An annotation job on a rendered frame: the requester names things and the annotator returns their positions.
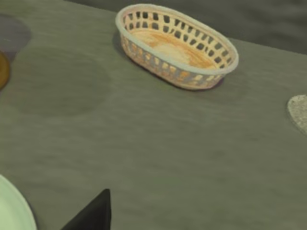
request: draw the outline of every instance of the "woven basket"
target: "woven basket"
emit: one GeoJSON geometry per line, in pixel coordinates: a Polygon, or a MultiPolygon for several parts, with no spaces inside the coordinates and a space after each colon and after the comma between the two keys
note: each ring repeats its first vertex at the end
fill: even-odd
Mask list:
{"type": "Polygon", "coordinates": [[[117,14],[116,25],[128,57],[180,88],[210,89],[238,65],[226,37],[166,7],[130,5],[117,14]]]}
{"type": "Polygon", "coordinates": [[[4,55],[0,52],[0,90],[6,85],[10,76],[10,62],[4,55]]]}

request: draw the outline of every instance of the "dark background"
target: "dark background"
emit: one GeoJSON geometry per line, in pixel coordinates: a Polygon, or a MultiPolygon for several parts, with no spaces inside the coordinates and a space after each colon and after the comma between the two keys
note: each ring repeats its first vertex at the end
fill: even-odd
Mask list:
{"type": "Polygon", "coordinates": [[[185,13],[224,35],[307,54],[307,0],[69,0],[118,12],[136,3],[185,13]]]}

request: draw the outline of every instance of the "tabletop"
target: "tabletop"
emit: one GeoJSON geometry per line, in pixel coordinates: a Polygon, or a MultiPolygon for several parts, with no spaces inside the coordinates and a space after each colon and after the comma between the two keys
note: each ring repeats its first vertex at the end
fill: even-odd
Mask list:
{"type": "Polygon", "coordinates": [[[19,52],[0,94],[0,174],[40,230],[105,188],[114,230],[306,229],[307,140],[286,103],[306,93],[307,56],[231,39],[238,68],[189,92],[125,57],[114,12],[2,0],[0,15],[28,39],[7,45],[19,52]]]}

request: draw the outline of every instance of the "black object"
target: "black object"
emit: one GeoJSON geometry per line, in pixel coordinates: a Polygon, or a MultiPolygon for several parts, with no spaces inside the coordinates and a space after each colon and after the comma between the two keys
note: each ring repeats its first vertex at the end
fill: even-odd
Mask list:
{"type": "Polygon", "coordinates": [[[102,191],[82,211],[80,211],[62,230],[110,230],[111,192],[102,191]]]}

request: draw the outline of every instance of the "orange round object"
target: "orange round object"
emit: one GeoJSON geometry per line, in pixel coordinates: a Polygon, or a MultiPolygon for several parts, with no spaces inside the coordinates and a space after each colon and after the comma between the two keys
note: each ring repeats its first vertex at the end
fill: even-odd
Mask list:
{"type": "Polygon", "coordinates": [[[0,89],[8,82],[10,77],[10,62],[5,54],[0,52],[0,89]]]}

